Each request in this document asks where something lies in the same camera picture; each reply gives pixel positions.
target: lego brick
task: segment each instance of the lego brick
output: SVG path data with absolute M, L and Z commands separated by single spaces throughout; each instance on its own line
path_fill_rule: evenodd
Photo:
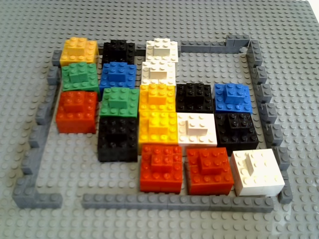
M 213 100 L 210 85 L 177 84 L 176 112 L 213 113 Z
M 134 57 L 135 43 L 127 43 L 126 40 L 111 40 L 104 43 L 102 65 L 111 62 L 134 65 Z
M 248 47 L 250 42 L 249 35 L 235 35 L 234 47 Z
M 272 197 L 284 186 L 272 149 L 234 151 L 230 166 L 237 196 Z
M 228 195 L 234 185 L 226 148 L 188 148 L 185 164 L 190 195 Z
M 29 145 L 31 148 L 44 147 L 48 137 L 49 127 L 44 125 L 35 125 L 32 127 L 29 135 Z
M 251 40 L 249 43 L 247 49 L 247 61 L 250 70 L 263 64 L 263 57 L 261 54 L 261 49 L 259 47 L 259 42 L 257 40 Z
M 100 162 L 137 162 L 137 119 L 100 118 L 97 151 Z
M 224 100 L 227 104 L 243 104 L 247 94 L 249 94 L 249 87 L 242 84 L 225 84 L 223 91 Z
M 290 166 L 287 148 L 285 147 L 272 147 L 274 155 L 280 170 L 287 170 Z
M 178 44 L 168 38 L 155 38 L 154 41 L 147 41 L 145 59 L 146 61 L 164 60 L 177 63 Z
M 62 71 L 62 81 L 63 89 L 62 91 L 89 91 L 96 92 L 98 98 L 100 99 L 100 89 L 98 82 L 98 75 L 95 64 L 87 65 L 87 80 L 82 82 L 72 82 L 69 75 L 69 67 L 64 68 L 65 71 Z
M 126 62 L 110 62 L 103 65 L 100 91 L 112 87 L 135 88 L 136 65 L 128 65 Z
M 260 104 L 260 107 L 258 108 L 258 110 L 259 110 L 260 121 L 263 124 L 275 123 L 277 119 L 275 104 L 273 103 Z
M 231 209 L 232 212 L 252 212 L 253 201 L 251 197 L 233 197 L 231 198 Z
M 125 208 L 127 209 L 167 209 L 168 195 L 165 194 L 135 194 L 126 195 Z
M 95 133 L 97 93 L 62 92 L 55 117 L 59 133 Z
M 60 65 L 61 55 L 62 55 L 61 50 L 54 50 L 53 51 L 53 55 L 52 55 L 52 59 L 51 59 L 53 66 L 61 67 L 61 65 Z
M 31 148 L 25 153 L 21 162 L 21 170 L 25 175 L 38 174 L 45 144 L 41 146 L 41 148 Z
M 98 44 L 86 38 L 71 37 L 64 43 L 60 65 L 68 66 L 71 63 L 97 63 Z
M 264 137 L 268 148 L 271 146 L 280 146 L 284 140 L 279 124 L 267 124 L 266 130 L 264 130 Z
M 48 74 L 46 76 L 46 79 L 48 81 L 48 85 L 58 85 L 60 84 L 61 81 L 61 76 L 60 76 L 60 69 L 57 66 L 51 66 L 48 70 Z
M 139 112 L 175 112 L 175 86 L 140 86 Z
M 37 198 L 35 198 L 32 207 L 40 209 L 57 209 L 62 207 L 62 202 L 62 195 L 59 193 L 42 193 L 37 195 Z
M 252 68 L 253 71 L 250 73 L 253 84 L 259 85 L 264 84 L 267 81 L 267 72 L 264 66 L 257 66 Z
M 289 204 L 293 200 L 293 193 L 291 191 L 289 180 L 284 180 L 285 185 L 282 191 L 278 194 L 278 201 L 281 204 Z
M 225 46 L 226 47 L 233 47 L 234 43 L 235 43 L 235 36 L 234 35 L 227 35 Z
M 55 100 L 57 86 L 49 86 L 43 103 L 41 103 L 35 113 L 35 121 L 39 125 L 45 125 L 51 122 L 53 110 L 52 105 Z
M 104 43 L 98 43 L 99 55 L 103 56 Z
M 146 45 L 135 44 L 135 56 L 145 56 L 146 55 Z
M 135 117 L 138 115 L 139 106 L 138 89 L 106 88 L 104 89 L 100 117 L 119 116 Z
M 170 195 L 167 209 L 207 211 L 209 206 L 209 196 Z
M 272 98 L 271 88 L 268 84 L 260 84 L 254 86 L 255 97 L 257 103 L 269 103 Z
M 181 147 L 145 144 L 142 149 L 140 190 L 180 193 L 182 170 Z
M 235 112 L 235 113 L 252 113 L 252 106 L 251 106 L 251 100 L 250 100 L 250 94 L 249 94 L 249 87 L 243 86 L 239 84 L 239 87 L 243 89 L 244 94 L 244 100 L 241 104 L 229 104 L 226 103 L 226 98 L 224 92 L 227 91 L 228 87 L 234 88 L 233 84 L 215 84 L 214 85 L 214 100 L 215 100 L 215 106 L 216 106 L 216 113 L 226 113 L 226 112 Z
M 181 51 L 187 53 L 209 53 L 210 42 L 204 41 L 182 41 Z
M 258 137 L 249 113 L 214 114 L 217 146 L 234 150 L 256 149 Z
M 171 112 L 141 112 L 139 149 L 144 143 L 178 144 L 177 114 Z
M 178 144 L 183 147 L 216 147 L 214 114 L 177 113 Z
M 143 62 L 141 85 L 149 84 L 175 86 L 175 64 L 164 60 Z
M 125 207 L 125 197 L 124 194 L 88 194 L 83 195 L 81 204 L 85 209 L 88 208 L 115 208 L 121 209 Z
M 270 213 L 274 209 L 272 198 L 254 198 L 252 197 L 253 211 L 256 213 Z
M 209 196 L 210 199 L 210 211 L 230 211 L 231 209 L 231 197 L 228 196 Z
M 289 177 L 288 177 L 288 172 L 286 170 L 281 170 L 281 175 L 283 177 L 284 180 L 288 180 Z

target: gray lego brick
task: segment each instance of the gray lego brick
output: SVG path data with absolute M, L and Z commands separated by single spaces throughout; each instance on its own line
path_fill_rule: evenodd
M 48 85 L 58 85 L 61 82 L 61 70 L 57 66 L 51 66 L 46 76 Z
M 209 41 L 181 41 L 180 50 L 185 53 L 209 53 Z
M 310 238 L 318 237 L 316 159 L 319 86 L 318 22 L 307 1 L 212 0 L 48 1 L 0 0 L 0 238 Z M 21 210 L 11 193 L 28 135 L 46 94 L 53 49 L 65 39 L 109 37 L 145 44 L 155 37 L 178 42 L 223 41 L 249 34 L 259 42 L 276 105 L 277 123 L 292 164 L 294 201 L 269 214 L 170 210 L 84 210 L 84 193 L 135 194 L 138 166 L 96 159 L 95 135 L 59 135 L 53 122 L 36 182 L 39 194 L 61 192 L 60 210 Z M 241 53 L 182 53 L 179 82 L 243 83 L 254 95 L 249 65 Z M 255 96 L 253 120 L 259 148 L 265 142 Z M 185 195 L 185 183 L 181 195 Z
M 52 62 L 53 66 L 60 67 L 61 55 L 62 55 L 62 50 L 54 50 L 53 51 L 52 59 L 51 59 L 51 62 Z
M 249 46 L 250 38 L 249 35 L 235 35 L 234 36 L 234 47 L 247 47 Z
M 254 84 L 264 84 L 267 81 L 267 72 L 264 66 L 257 66 L 251 72 L 252 81 Z
M 272 98 L 272 90 L 268 84 L 254 85 L 257 103 L 269 103 Z
M 283 133 L 279 124 L 267 124 L 264 130 L 264 137 L 267 148 L 271 146 L 280 146 L 283 142 Z
M 260 104 L 258 110 L 262 123 L 275 123 L 277 119 L 277 112 L 274 103 Z
M 280 170 L 287 170 L 290 166 L 290 160 L 286 147 L 272 147 L 276 161 Z
M 285 185 L 281 192 L 278 194 L 278 201 L 282 204 L 289 204 L 293 200 L 293 193 L 291 191 L 288 179 L 285 179 Z

